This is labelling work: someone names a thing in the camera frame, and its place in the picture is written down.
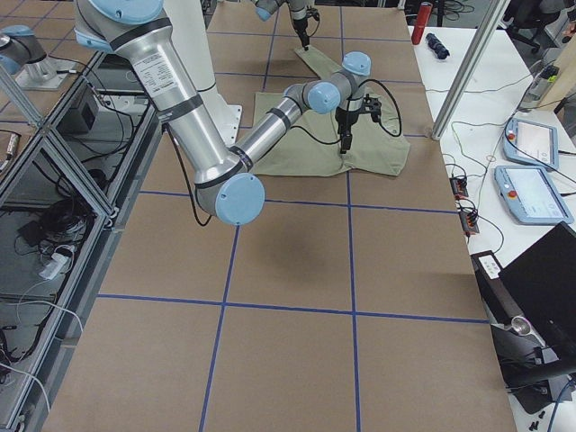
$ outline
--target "metal pole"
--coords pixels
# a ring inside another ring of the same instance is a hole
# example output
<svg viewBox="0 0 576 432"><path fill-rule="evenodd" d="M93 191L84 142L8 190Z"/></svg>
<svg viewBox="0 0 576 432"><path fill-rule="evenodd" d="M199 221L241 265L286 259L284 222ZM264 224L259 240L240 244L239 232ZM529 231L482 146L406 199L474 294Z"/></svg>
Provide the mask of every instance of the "metal pole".
<svg viewBox="0 0 576 432"><path fill-rule="evenodd" d="M2 66L0 66L0 89L6 92L6 95L20 109L31 126L38 128L42 125L42 115Z"/></svg>
<svg viewBox="0 0 576 432"><path fill-rule="evenodd" d="M476 34L474 34L470 48L464 56L462 65L458 69L454 82L448 92L448 96L444 100L444 104L436 117L436 122L432 129L432 140L440 140L440 137L442 137L442 134L446 130L456 106L460 102L464 90L466 86L468 86L468 82L470 78L472 78L474 70L482 57L482 53L486 50L492 34L496 30L496 27L498 27L500 18L504 14L504 11L506 11L509 2L510 0L492 0L490 2L488 11Z"/></svg>

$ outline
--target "grid of blue tape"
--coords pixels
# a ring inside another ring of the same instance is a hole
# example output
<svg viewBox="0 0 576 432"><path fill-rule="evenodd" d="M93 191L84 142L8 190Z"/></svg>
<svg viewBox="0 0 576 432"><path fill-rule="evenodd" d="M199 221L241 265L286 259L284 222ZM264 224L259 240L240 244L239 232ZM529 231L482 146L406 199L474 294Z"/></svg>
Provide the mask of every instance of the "grid of blue tape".
<svg viewBox="0 0 576 432"><path fill-rule="evenodd" d="M13 13L25 3L26 0L21 0L18 5L9 13L7 13L6 15L0 15L0 27L2 27L2 20L4 18L13 18L13 19L32 19L32 20L38 20L38 22L36 22L31 28L34 30L36 27L38 27L38 25L40 25L40 23L42 21L44 21L47 18L50 18L51 20L67 20L67 21L74 21L74 18L52 18L52 17L48 17L48 15L50 15L52 12L54 12L56 10L56 8L59 6L59 2L54 2L54 5L42 16L42 17L38 17L38 16L17 16L17 15L13 15ZM48 41L58 41L58 43L56 44L56 46L50 51L50 53L56 51L59 46L62 44L62 42L68 40L68 37L70 36L71 33L74 32L74 29L71 29L70 31L68 31L66 33L66 35L64 35L64 38L62 39L55 39L55 38L40 38L42 40L48 40ZM0 115L2 114L2 112L8 107L8 105L10 104L10 102L7 102L4 104L4 106L2 106L2 108L0 108ZM20 121L20 120L10 120L7 121L10 123L27 123L27 121Z"/></svg>
<svg viewBox="0 0 576 432"><path fill-rule="evenodd" d="M22 0L7 16L11 16L11 14L18 8L20 5L24 3ZM48 17L50 13L54 11L58 4L55 4L50 10L48 10L43 17L40 18L38 23L35 24L37 26L41 23L42 20ZM340 46L341 46L341 54L342 57L344 56L344 40L369 40L369 41L391 41L391 42L407 42L408 40L394 40L394 39L370 39L370 38L345 38L344 37L344 20L342 16L342 8L339 7L339 14L340 14L340 37L339 38L330 38L330 37L319 37L325 39L340 39ZM266 69L263 75L259 74L236 74L236 73L220 73L220 75L252 75L252 76L259 76L263 77L263 84L262 90L266 89L266 82L269 77L301 77L301 78L310 78L314 76L276 76L276 75L269 75L270 70L270 58L272 57L273 49L274 49L274 40L276 37L292 37L295 36L286 36L286 35L277 35L276 28L278 24L279 14L276 14L275 21L274 21L274 30L272 33L272 38L270 41L270 49L268 51L268 59L266 62ZM60 44L65 41L68 35L73 30L69 31L68 34L65 36L64 39L59 40L58 44L54 50L56 50ZM223 33L223 34L236 34L233 32L219 32L216 31L215 33ZM387 82L395 82L400 84L421 84L420 82L414 81L393 81L393 80L383 80ZM7 104L0 109L0 113L5 109ZM423 135L410 135L411 137L423 137ZM226 279L226 285L224 289L224 294L222 297L222 301L202 301L202 300L194 300L194 299L177 299L177 298L163 298L163 297L148 297L148 296L133 296L133 295L123 295L123 294L99 294L99 298L106 298L106 299L124 299L124 300L135 300L135 301L149 301L149 302L180 302L180 303L191 303L191 304L199 304L199 305L211 305L211 306L218 306L220 307L220 316L218 320L218 327L216 330L216 337L214 340L214 346L212 350L211 356L211 364L210 370L208 375L208 382L206 383L206 390L204 394L204 401L202 405L202 415L199 425L199 432L204 431L204 426L206 422L206 416L208 413L208 407L210 404L210 393L212 389L212 379L214 376L217 356L219 351L219 345L221 340L221 331L224 324L225 319L225 312L226 308L245 308L245 309L261 309L261 310L275 310L275 311L298 311L298 312L309 312L309 313L323 313L323 314L337 314L337 315L345 315L350 316L351 324L352 324L352 337L353 337L353 350L354 350L354 377L355 377L355 423L356 423L356 432L362 431L362 413L361 413L361 403L360 403L360 378L359 378L359 364L358 364L358 340L357 340L357 320L356 317L363 316L363 317L375 317L375 318L387 318L387 319L401 319L401 320L428 320L428 321L444 321L444 322L458 322L458 323L469 323L469 324L487 324L488 321L485 319L466 319L466 318L450 318L450 317L435 317L435 316L421 316L421 315L409 315L409 314L392 314L392 313L380 313L380 312L370 312L370 311L361 311L356 309L356 282L355 282L355 264L354 264L354 232L353 232L353 223L352 223L352 210L354 208L366 208L366 209L376 209L376 210L388 210L388 211L396 211L396 212L436 212L436 213L447 213L447 214L456 214L455 211L442 211L442 210L435 210L435 209L418 209L418 208L403 208L403 207L390 207L390 206L374 206L374 205L362 205L362 204L352 204L352 197L351 197L351 179L350 174L346 173L346 204L340 203L333 203L333 202L295 202L295 201L283 201L283 200L266 200L268 203L288 203L288 204L299 204L299 205L320 205L320 206L337 206L337 207L345 207L347 208L347 219L348 219L348 245L349 245L349 259L350 259L350 297L351 297L351 310L331 310L331 309L316 309L316 308L303 308L303 307L288 307L288 306L276 306L276 305L266 305L266 304L252 304L252 303L238 303L238 302L229 302L228 301L228 293L230 290L230 280L234 268L234 261L236 257L236 250L239 240L239 233L240 228L237 227L234 240L232 243L232 250L230 253L230 260L229 260L229 269ZM161 192L161 191L142 191L142 194L163 194L163 195L172 195L172 196L185 196L185 193L170 193L170 192Z"/></svg>

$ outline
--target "blue object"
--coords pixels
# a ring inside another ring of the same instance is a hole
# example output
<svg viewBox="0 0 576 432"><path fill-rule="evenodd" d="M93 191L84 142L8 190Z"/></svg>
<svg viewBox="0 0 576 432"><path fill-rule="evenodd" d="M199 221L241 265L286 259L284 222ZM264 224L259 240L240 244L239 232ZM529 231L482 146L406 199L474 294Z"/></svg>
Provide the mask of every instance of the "blue object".
<svg viewBox="0 0 576 432"><path fill-rule="evenodd" d="M266 9L263 9L261 7L256 8L256 14L260 17L262 21L268 21L272 16L271 13L269 13Z"/></svg>
<svg viewBox="0 0 576 432"><path fill-rule="evenodd" d="M308 106L316 113L329 113L339 104L340 92L332 83L320 81L308 92Z"/></svg>
<svg viewBox="0 0 576 432"><path fill-rule="evenodd" d="M6 69L6 72L10 75L14 75L20 70L20 65L18 63L11 58L2 55L0 55L0 65L4 66L4 69Z"/></svg>
<svg viewBox="0 0 576 432"><path fill-rule="evenodd" d="M540 165L548 171L558 169L558 131L555 127L512 119L502 137L508 160L525 165Z"/></svg>
<svg viewBox="0 0 576 432"><path fill-rule="evenodd" d="M264 206L262 182L253 174L236 174L220 188L216 198L216 215L230 225L251 222Z"/></svg>
<svg viewBox="0 0 576 432"><path fill-rule="evenodd" d="M526 225L573 223L543 166L496 166L494 179L512 215Z"/></svg>
<svg viewBox="0 0 576 432"><path fill-rule="evenodd" d="M106 54L114 53L114 50L106 40L95 38L91 34L82 33L77 29L74 29L74 32L76 32L76 42L78 42L83 47L87 47L92 50L103 51Z"/></svg>
<svg viewBox="0 0 576 432"><path fill-rule="evenodd" d="M164 0L89 0L96 10L122 24L145 24L156 18Z"/></svg>
<svg viewBox="0 0 576 432"><path fill-rule="evenodd" d="M27 25L9 25L8 27L4 27L2 30L0 30L0 32L5 34L6 36L12 36L12 37L18 37L18 36L24 37L34 35L32 29Z"/></svg>
<svg viewBox="0 0 576 432"><path fill-rule="evenodd" d="M342 68L361 77L368 77L371 67L370 57L360 51L348 52L342 60Z"/></svg>

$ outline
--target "white table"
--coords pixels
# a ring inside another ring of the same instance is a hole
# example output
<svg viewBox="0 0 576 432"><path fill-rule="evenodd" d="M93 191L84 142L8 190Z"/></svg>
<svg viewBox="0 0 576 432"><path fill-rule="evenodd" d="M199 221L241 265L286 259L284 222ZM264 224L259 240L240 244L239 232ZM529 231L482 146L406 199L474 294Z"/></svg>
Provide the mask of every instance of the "white table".
<svg viewBox="0 0 576 432"><path fill-rule="evenodd" d="M427 100L432 116L436 118L447 92L439 93L432 90L448 90L455 74L464 59L464 55L473 39L473 29L429 28L425 31L433 32L448 48L450 56L446 60L436 58L432 50L422 42L414 47L418 67L422 75L422 82L427 90ZM460 101L451 120L452 122L504 123L517 107L524 91L531 82L528 68L518 55L516 48L504 31L496 31L486 49L478 67L476 68L467 92L480 92L498 89L510 83L521 80L519 83L507 86L497 92L466 93ZM529 113L517 113L516 117L533 122L541 122L558 129L559 148L576 151L572 141L564 131L554 112L534 110ZM468 191L470 199L479 207L480 215L494 222L500 227L505 236L503 248L497 254L503 266L509 264L528 247L540 239L552 226L526 226L516 222L509 214L505 203L493 177L493 168L498 165L515 165L506 160L499 143L503 126L468 126L453 123L456 133L466 155L481 161L484 165L490 160L489 172L486 175L484 186L477 177L469 177ZM458 142L450 127L448 127L440 140L442 151L452 155L455 163L463 167L468 175L483 174L484 169L477 163L464 157L459 149ZM451 157L445 156L446 163L453 163ZM560 170L567 176L576 178L576 157L561 156ZM456 168L454 173L461 174ZM557 189L562 192L576 190L576 184L563 179L556 173L551 174ZM572 214L576 215L576 195L565 198ZM500 244L500 234L489 223L479 221L480 234L472 236L469 243L470 253L483 250L495 250ZM541 420L536 415L531 416L524 412L516 398L509 397L510 405L514 411L518 431L525 431L532 421L540 420L538 430L546 430L548 420L552 414L552 407L546 410L546 417ZM554 421L554 432L572 432L576 429L576 402L563 403L558 409Z"/></svg>

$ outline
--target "table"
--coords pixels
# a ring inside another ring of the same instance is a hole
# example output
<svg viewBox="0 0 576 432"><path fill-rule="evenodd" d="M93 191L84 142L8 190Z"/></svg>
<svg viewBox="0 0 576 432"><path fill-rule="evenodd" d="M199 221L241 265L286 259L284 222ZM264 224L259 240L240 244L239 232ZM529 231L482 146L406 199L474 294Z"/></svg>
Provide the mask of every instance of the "table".
<svg viewBox="0 0 576 432"><path fill-rule="evenodd" d="M439 93L434 90L446 90L450 87L473 38L474 30L434 28L428 29L428 31L433 32L450 50L451 54L447 60L442 61L438 60L424 43L414 47L418 67L422 74L422 82L427 89L430 110L432 115L436 116L446 93ZM502 124L513 113L531 82L529 75L528 68L518 55L509 37L504 31L496 31L468 85L467 91L470 93L463 96L452 121ZM507 86L499 91L472 93L499 89L517 81L517 84ZM534 110L529 113L517 114L517 117L554 126L558 130L559 148L574 151L572 141L554 112ZM500 144L495 147L497 143L500 143L502 126L474 127L455 124L454 128L467 155L484 164L489 162L487 155L494 155L482 190L482 180L474 178L469 178L468 190L472 201L480 207L480 215L496 223L504 233L504 246L496 255L502 265L505 266L540 239L551 227L518 224L512 219L500 198L493 178L493 168L498 165L515 165L504 158ZM481 166L463 157L457 138L450 128L441 138L440 145L442 151L447 155L452 155L455 158L455 163L461 165L468 174L483 173ZM445 157L445 162L453 163L453 160L450 157ZM560 170L568 176L576 176L576 160L570 157L561 157ZM575 184L571 184L556 173L552 173L551 176L560 192L574 190ZM568 197L565 201L571 212L576 214L576 200ZM481 233L472 236L468 245L471 254L489 249L494 250L500 243L499 233L490 224L480 220L479 227ZM522 410L515 398L510 397L510 403L514 408L518 430L524 429L532 421L535 421L533 416L528 416ZM559 408L559 413L554 430L558 432L573 430L573 425L576 424L576 403L564 403Z"/></svg>
<svg viewBox="0 0 576 432"><path fill-rule="evenodd" d="M403 13L320 13L317 48L365 50L412 113L405 171L264 177L257 220L200 229L163 141L46 432L515 430ZM314 79L285 7L220 4L209 42L241 133Z"/></svg>

